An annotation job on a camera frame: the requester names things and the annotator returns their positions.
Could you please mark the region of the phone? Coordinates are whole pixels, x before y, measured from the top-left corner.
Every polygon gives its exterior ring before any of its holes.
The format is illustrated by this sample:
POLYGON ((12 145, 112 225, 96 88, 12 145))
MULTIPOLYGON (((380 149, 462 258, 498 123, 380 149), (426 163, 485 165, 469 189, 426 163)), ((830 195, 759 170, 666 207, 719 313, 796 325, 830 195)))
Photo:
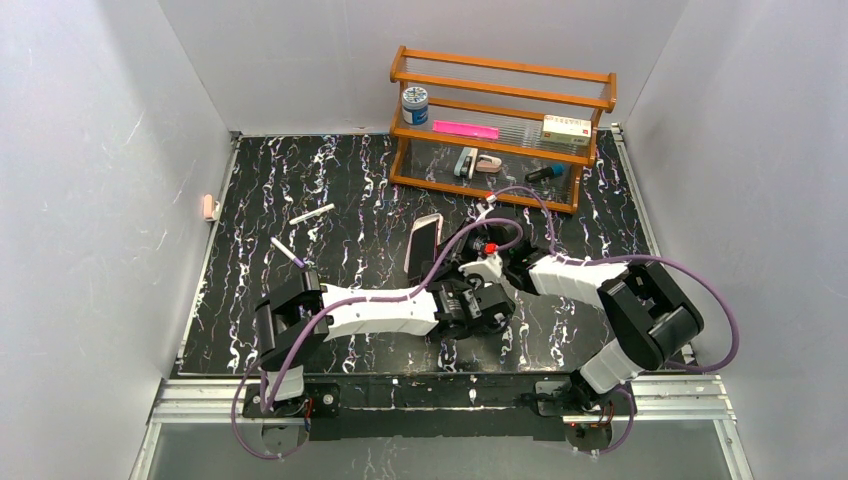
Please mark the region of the phone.
POLYGON ((409 286, 419 285, 438 256, 444 217, 434 213, 417 218, 410 231, 404 272, 409 286))

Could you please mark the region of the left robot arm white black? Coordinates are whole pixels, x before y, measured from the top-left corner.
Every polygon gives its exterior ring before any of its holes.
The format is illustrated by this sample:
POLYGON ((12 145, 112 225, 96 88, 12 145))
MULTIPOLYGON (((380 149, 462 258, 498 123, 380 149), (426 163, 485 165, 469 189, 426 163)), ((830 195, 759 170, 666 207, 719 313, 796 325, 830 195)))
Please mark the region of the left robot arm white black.
POLYGON ((461 340, 501 333, 515 303, 498 282, 466 275, 449 263, 422 283, 397 290, 342 288, 306 270, 265 294, 254 310, 261 375, 257 400, 273 403, 304 393, 303 369, 323 343, 358 334, 401 333, 461 340))

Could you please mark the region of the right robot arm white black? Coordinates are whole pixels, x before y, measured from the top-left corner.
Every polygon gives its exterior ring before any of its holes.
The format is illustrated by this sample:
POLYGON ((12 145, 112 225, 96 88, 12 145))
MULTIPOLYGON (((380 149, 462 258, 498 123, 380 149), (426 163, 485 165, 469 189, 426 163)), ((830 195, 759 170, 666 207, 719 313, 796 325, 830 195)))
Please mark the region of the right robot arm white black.
POLYGON ((505 325, 491 306, 503 280, 526 293, 602 310, 614 339, 557 390, 558 399, 586 408, 643 372, 659 369, 703 331, 702 315, 662 263, 645 255, 581 263, 544 253, 530 242, 522 223, 492 212, 444 242, 433 266, 444 279, 457 277, 483 295, 471 299, 475 311, 459 323, 469 334, 505 325))

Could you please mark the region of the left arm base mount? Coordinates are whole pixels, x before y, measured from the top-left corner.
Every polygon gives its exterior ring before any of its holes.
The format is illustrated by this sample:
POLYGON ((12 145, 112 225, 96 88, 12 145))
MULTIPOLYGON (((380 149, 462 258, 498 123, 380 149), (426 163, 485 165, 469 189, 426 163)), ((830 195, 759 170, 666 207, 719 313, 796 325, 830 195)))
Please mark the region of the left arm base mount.
POLYGON ((336 383, 307 383, 301 395, 274 400, 267 411, 261 407, 260 392, 260 382, 249 383, 236 412, 238 419, 260 422, 266 455, 293 453, 309 440, 315 419, 332 419, 340 413, 341 392, 336 383))

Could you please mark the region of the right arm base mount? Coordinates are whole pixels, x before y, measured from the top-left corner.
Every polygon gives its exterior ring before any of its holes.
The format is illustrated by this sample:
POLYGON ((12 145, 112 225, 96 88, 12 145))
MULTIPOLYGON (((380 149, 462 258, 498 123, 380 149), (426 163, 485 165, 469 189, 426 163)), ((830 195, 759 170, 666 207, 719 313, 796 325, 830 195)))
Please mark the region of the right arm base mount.
POLYGON ((598 394, 571 378, 536 382, 516 403, 540 417, 565 418, 571 449, 594 458, 612 453, 628 440, 638 412, 630 383, 598 394))

